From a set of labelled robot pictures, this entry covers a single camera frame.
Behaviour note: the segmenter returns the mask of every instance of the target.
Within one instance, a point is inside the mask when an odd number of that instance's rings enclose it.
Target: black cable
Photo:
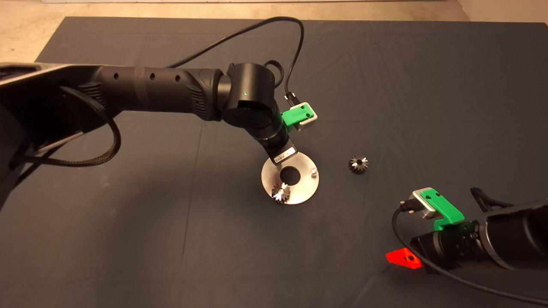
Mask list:
[[[64,167],[91,167],[91,166],[97,166],[103,163],[108,162],[111,160],[118,150],[120,149],[121,143],[122,143],[122,137],[120,135],[120,131],[118,127],[116,126],[116,123],[114,120],[109,117],[106,114],[105,107],[103,107],[99,102],[97,102],[95,99],[85,95],[84,93],[69,88],[69,87],[59,87],[63,92],[66,94],[73,96],[82,102],[84,102],[86,105],[88,105],[103,121],[105,121],[109,127],[112,130],[113,135],[113,142],[110,147],[105,153],[92,158],[92,159],[86,159],[85,161],[65,161],[61,159],[52,159],[48,157],[36,157],[36,156],[15,156],[13,158],[14,162],[24,162],[24,163],[34,163],[34,164],[48,164],[48,165],[54,165],[54,166],[64,166]]]
[[[394,214],[392,215],[392,229],[394,230],[394,234],[396,235],[398,240],[402,243],[402,245],[404,247],[406,247],[407,249],[409,249],[415,256],[417,256],[422,263],[426,263],[429,267],[433,268],[434,270],[444,274],[445,276],[447,276],[447,277],[449,277],[449,278],[451,278],[455,281],[458,281],[462,284],[465,284],[469,287],[476,288],[478,290],[488,292],[488,293],[492,293],[492,294],[495,294],[495,295],[498,295],[498,296],[503,296],[503,297],[506,297],[506,298],[514,299],[514,300],[524,301],[525,303],[537,304],[537,305],[541,305],[541,306],[548,306],[548,300],[546,300],[546,299],[534,298],[534,297],[531,297],[531,296],[519,295],[519,294],[514,294],[514,293],[509,293],[509,292],[506,292],[506,291],[500,291],[500,290],[497,290],[497,289],[489,288],[489,287],[486,287],[484,285],[481,285],[481,284],[478,284],[478,283],[475,283],[475,282],[471,282],[469,280],[461,278],[461,277],[459,277],[457,275],[454,275],[454,274],[442,269],[441,267],[437,266],[436,264],[434,264],[432,261],[425,258],[423,255],[418,253],[413,247],[411,247],[410,245],[408,245],[405,242],[405,240],[403,239],[403,236],[398,231],[398,227],[397,227],[398,215],[401,212],[403,212],[403,209],[398,208],[394,212]]]
[[[283,66],[276,60],[269,60],[269,61],[267,61],[263,64],[263,66],[265,66],[265,67],[268,66],[268,65],[274,66],[279,71],[279,80],[274,84],[274,88],[277,88],[280,84],[282,84],[283,76],[286,73],[283,71]]]
[[[301,48],[302,48],[302,42],[305,38],[305,27],[304,25],[302,24],[302,21],[298,20],[297,18],[293,18],[293,17],[285,17],[285,16],[280,16],[280,17],[272,17],[272,18],[268,18],[268,19],[265,19],[263,21],[259,21],[257,22],[256,24],[253,24],[249,27],[246,27],[246,28],[243,28],[237,32],[234,32],[230,35],[227,35],[225,37],[223,37],[222,39],[212,43],[211,45],[205,47],[204,49],[180,60],[180,61],[177,61],[171,65],[168,65],[166,67],[171,67],[171,68],[175,68],[175,67],[178,67],[178,66],[181,66],[197,57],[199,57],[200,55],[206,53],[207,51],[213,49],[214,47],[228,41],[229,39],[233,38],[233,37],[236,37],[240,34],[244,34],[246,32],[249,32],[253,29],[256,29],[258,27],[261,27],[261,26],[264,26],[266,24],[269,24],[271,22],[276,22],[276,21],[289,21],[289,22],[294,22],[296,24],[299,25],[299,28],[300,28],[300,31],[301,31],[301,35],[300,35],[300,38],[299,38],[299,45],[297,46],[297,49],[295,51],[295,55],[293,56],[293,61],[291,61],[291,65],[289,66],[289,70],[287,72],[287,77],[286,77],[286,83],[284,84],[284,90],[286,91],[286,93],[290,93],[289,91],[289,88],[288,88],[288,84],[289,84],[289,78],[291,77],[291,73],[293,72],[293,67],[295,66],[295,63],[297,62],[297,58],[299,57],[299,53],[301,52]]]
[[[43,158],[50,157],[53,153],[57,152],[57,150],[60,149],[62,146],[63,145],[60,145],[60,146],[54,147],[53,149],[49,149],[41,157],[43,157]],[[34,171],[36,171],[36,169],[38,169],[38,167],[40,167],[40,165],[41,164],[39,164],[39,163],[34,163],[28,169],[26,169],[23,173],[21,173],[19,175],[19,177],[17,178],[17,181],[15,182],[15,186],[13,186],[13,188],[16,188],[17,186],[19,186],[19,184],[21,184],[21,182],[26,180],[26,178],[28,178]]]

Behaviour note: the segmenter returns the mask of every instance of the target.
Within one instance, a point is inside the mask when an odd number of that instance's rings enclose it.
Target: green bracket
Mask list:
[[[308,104],[302,104],[298,108],[293,108],[282,112],[283,123],[288,128],[313,116],[314,112]]]
[[[442,219],[434,221],[435,231],[441,231],[446,226],[464,221],[464,215],[435,189],[423,191],[420,196],[443,216]]]

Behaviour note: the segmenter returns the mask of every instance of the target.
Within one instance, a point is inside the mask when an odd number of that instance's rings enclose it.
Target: orange plastic piece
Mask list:
[[[392,264],[407,267],[409,269],[419,269],[423,266],[419,258],[417,258],[409,249],[402,248],[386,254],[386,260]]]

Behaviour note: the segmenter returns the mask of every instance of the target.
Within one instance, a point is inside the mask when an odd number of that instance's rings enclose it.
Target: metal gear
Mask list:
[[[348,161],[348,168],[355,174],[362,174],[367,170],[369,161],[363,156],[352,156]]]
[[[278,203],[286,203],[289,200],[289,194],[291,193],[289,185],[282,182],[281,184],[274,185],[272,189],[272,199]]]

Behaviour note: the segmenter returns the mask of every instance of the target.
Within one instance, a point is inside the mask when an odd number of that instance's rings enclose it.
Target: dark gray tablecloth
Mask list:
[[[41,62],[164,66],[250,21],[67,18]],[[548,196],[545,24],[308,21],[290,88],[319,114],[292,135],[318,165],[305,204],[274,205],[266,155],[243,130],[193,115],[125,112],[113,160],[40,167],[0,213],[1,307],[516,307],[445,277],[389,265],[390,216],[432,186],[468,219],[468,189]],[[186,67],[280,61],[292,24],[268,25]],[[282,89],[277,90],[282,108]],[[108,128],[56,155],[92,157]],[[365,175],[346,169],[370,160]],[[402,219],[406,236],[431,229]],[[545,295],[546,272],[457,271]]]

